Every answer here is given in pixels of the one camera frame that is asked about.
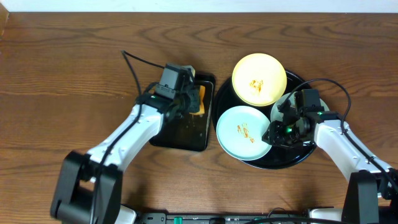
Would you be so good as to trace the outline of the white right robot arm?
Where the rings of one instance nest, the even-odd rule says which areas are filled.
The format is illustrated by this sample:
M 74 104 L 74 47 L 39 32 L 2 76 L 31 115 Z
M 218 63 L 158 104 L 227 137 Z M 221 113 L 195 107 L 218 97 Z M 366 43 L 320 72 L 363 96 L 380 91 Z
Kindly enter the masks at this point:
M 375 156 L 338 113 L 310 112 L 290 124 L 273 121 L 262 140 L 287 149 L 314 144 L 347 179 L 343 208 L 310 209 L 308 222 L 397 223 L 397 169 Z

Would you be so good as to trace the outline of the light blue plate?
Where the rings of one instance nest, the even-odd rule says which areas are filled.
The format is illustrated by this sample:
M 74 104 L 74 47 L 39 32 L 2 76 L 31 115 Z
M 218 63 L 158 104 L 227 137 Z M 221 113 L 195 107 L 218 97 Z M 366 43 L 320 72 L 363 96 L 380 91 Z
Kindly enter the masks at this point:
M 270 123 L 261 111 L 253 107 L 235 106 L 220 116 L 216 125 L 217 139 L 230 156 L 254 161 L 271 149 L 271 145 L 262 140 Z

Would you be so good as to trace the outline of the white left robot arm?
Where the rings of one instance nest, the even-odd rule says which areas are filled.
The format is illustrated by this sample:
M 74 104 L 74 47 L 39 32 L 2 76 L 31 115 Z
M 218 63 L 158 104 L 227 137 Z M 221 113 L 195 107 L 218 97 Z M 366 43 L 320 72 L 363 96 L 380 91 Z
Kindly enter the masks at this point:
M 160 85 L 139 95 L 109 137 L 86 154 L 72 151 L 64 158 L 51 216 L 63 223 L 134 223 L 137 213 L 121 205 L 124 171 L 175 114 L 202 112 L 204 95 L 203 86 L 177 91 Z

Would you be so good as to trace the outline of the orange green scrub sponge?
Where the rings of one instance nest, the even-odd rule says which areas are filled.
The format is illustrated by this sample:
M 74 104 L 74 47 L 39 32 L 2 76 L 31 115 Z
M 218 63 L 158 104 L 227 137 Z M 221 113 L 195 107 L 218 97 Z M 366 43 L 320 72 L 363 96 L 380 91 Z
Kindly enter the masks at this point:
M 192 115 L 203 115 L 205 113 L 205 106 L 204 106 L 204 96 L 205 96 L 205 87 L 203 85 L 200 85 L 199 88 L 199 96 L 200 96 L 200 107 L 199 111 L 196 113 L 191 113 Z

